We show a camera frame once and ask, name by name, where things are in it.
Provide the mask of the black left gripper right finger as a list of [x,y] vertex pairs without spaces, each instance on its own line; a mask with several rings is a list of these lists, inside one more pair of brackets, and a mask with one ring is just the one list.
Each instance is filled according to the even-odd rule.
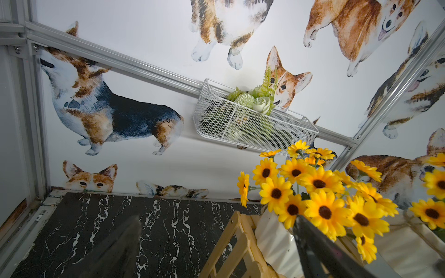
[[301,215],[296,218],[293,235],[306,278],[374,277]]

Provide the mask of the green fern white flower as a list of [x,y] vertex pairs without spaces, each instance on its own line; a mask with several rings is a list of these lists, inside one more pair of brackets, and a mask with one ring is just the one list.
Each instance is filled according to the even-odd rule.
[[236,88],[226,99],[262,115],[270,116],[273,108],[276,106],[273,102],[277,88],[277,73],[274,68],[267,66],[261,85],[247,92]]

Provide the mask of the wooden slatted plant shelf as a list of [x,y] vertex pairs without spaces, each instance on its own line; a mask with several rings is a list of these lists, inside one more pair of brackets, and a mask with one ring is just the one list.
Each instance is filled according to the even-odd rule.
[[235,212],[207,263],[202,278],[229,278],[240,262],[244,278],[302,278],[303,270],[292,234],[275,214]]

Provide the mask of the sunflower pot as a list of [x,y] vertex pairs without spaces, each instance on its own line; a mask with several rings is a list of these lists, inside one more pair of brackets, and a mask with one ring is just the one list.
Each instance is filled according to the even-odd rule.
[[381,197],[369,183],[325,169],[335,158],[329,149],[298,141],[287,151],[289,159],[282,165],[275,162],[275,152],[263,152],[252,174],[241,172],[237,181],[243,206],[249,192],[258,190],[260,202],[267,208],[255,230],[267,264],[286,278],[303,276],[291,235],[299,217],[319,229],[324,239],[353,239],[359,260],[375,261],[374,238],[389,232],[385,217],[397,214],[394,202]]
[[375,168],[381,181],[373,190],[397,208],[388,214],[390,231],[375,240],[380,256],[403,278],[442,278],[445,243],[436,231],[445,228],[445,152],[417,159],[397,156],[360,156]]

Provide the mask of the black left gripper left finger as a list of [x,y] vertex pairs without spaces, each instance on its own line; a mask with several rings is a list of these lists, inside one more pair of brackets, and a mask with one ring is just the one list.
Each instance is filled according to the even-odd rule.
[[134,215],[95,246],[62,278],[131,278],[139,254],[142,226]]

